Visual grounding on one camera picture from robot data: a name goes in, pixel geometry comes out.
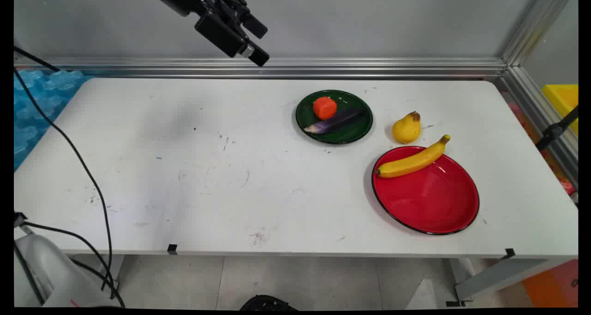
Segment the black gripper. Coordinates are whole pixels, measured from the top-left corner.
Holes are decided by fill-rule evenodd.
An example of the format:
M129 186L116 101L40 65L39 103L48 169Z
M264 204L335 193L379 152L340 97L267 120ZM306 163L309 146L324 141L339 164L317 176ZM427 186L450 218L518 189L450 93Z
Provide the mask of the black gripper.
M241 55L259 67L270 60L270 55L246 35L242 27L262 39L268 27L260 22L247 6L245 0L160 0L180 16L190 13L201 16L195 29L205 39L224 52L228 57ZM219 16L226 14L230 24Z

